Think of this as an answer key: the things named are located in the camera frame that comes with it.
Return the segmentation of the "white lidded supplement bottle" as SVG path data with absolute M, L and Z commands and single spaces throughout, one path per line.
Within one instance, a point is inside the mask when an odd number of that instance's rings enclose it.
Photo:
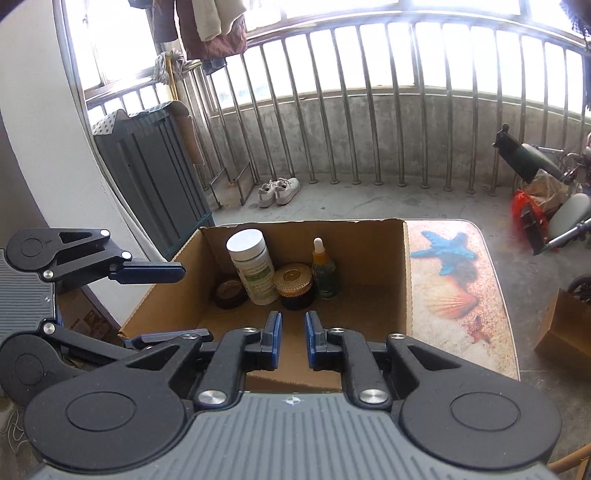
M 240 230 L 228 238 L 225 247 L 250 301 L 259 306 L 276 301 L 279 294 L 273 283 L 273 261 L 263 232 L 259 229 Z

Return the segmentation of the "printed appliance carton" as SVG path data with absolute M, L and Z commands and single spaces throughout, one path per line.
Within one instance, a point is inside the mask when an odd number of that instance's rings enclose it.
M 57 307 L 65 329 L 113 345 L 123 345 L 118 329 L 96 308 L 83 290 L 60 294 Z

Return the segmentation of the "black tape roll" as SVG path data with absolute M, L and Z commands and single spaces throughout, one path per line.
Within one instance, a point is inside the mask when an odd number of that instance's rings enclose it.
M 248 299 L 242 281 L 236 278 L 222 281 L 213 290 L 213 303 L 222 310 L 235 309 Z

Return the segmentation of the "large cardboard box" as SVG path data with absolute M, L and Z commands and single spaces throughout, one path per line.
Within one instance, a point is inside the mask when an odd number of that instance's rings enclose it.
M 308 366 L 304 314 L 315 310 L 325 327 L 342 327 L 382 342 L 411 327 L 407 226 L 399 219 L 257 223 L 276 275 L 276 301 L 245 301 L 232 309 L 214 303 L 224 280 L 238 275 L 225 244 L 242 225 L 203 228 L 175 256 L 185 270 L 174 284 L 156 284 L 126 323 L 123 335 L 206 328 L 214 338 L 239 327 L 259 327 L 270 311 L 283 315 L 279 367 L 254 371 L 252 391 L 338 391 L 335 372 Z

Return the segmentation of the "gold lid black jar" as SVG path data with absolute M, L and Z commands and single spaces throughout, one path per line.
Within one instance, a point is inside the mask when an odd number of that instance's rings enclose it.
M 317 287 L 311 267 L 303 263 L 284 265 L 273 275 L 280 303 L 291 311 L 307 309 L 317 298 Z

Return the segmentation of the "green dropper bottle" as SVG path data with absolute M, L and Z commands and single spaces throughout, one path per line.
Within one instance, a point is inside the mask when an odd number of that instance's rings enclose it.
M 314 239 L 311 270 L 314 274 L 315 284 L 317 284 L 318 294 L 322 299 L 331 299 L 338 295 L 339 284 L 335 262 L 329 257 L 324 240 L 319 237 Z

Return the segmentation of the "beach print table mat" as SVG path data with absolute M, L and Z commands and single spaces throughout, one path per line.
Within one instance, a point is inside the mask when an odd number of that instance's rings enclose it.
M 468 220 L 406 222 L 408 335 L 518 380 L 511 321 L 485 237 Z

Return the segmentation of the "dark grey storage cabinet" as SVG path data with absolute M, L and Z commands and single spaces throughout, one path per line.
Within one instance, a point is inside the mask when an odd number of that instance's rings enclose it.
M 133 116 L 118 109 L 97 122 L 92 134 L 117 188 L 165 259 L 195 230 L 213 224 L 197 175 L 202 161 L 193 121 L 182 102 Z

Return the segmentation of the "brown paper bag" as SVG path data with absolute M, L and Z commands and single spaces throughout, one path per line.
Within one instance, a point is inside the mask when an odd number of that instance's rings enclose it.
M 590 305 L 560 289 L 539 328 L 534 351 L 579 377 L 590 379 Z

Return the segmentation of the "red plastic bag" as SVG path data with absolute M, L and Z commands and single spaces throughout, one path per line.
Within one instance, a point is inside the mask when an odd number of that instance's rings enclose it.
M 538 254 L 545 247 L 547 238 L 547 220 L 542 209 L 522 190 L 514 193 L 511 209 L 533 252 Z

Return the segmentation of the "wheelchair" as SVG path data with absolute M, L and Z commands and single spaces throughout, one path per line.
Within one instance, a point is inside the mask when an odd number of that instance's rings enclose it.
M 590 143 L 565 152 L 521 143 L 505 123 L 493 147 L 516 175 L 513 195 L 526 192 L 547 220 L 545 247 L 535 255 L 557 250 L 576 240 L 590 241 Z

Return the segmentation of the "hanging brown jacket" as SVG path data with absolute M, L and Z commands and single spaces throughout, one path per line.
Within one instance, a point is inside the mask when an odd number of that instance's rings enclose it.
M 224 59 L 247 49 L 246 8 L 240 0 L 155 0 L 151 12 L 154 41 L 180 39 L 188 60 Z

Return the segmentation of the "metal balcony railing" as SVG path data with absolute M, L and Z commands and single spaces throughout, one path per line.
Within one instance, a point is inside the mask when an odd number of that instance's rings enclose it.
M 590 130 L 590 39 L 514 9 L 400 1 L 291 16 L 259 10 L 249 47 L 207 74 L 197 61 L 85 91 L 92 119 L 181 101 L 204 188 L 276 176 L 495 195 L 516 175 L 494 150 L 509 124 L 556 158 Z

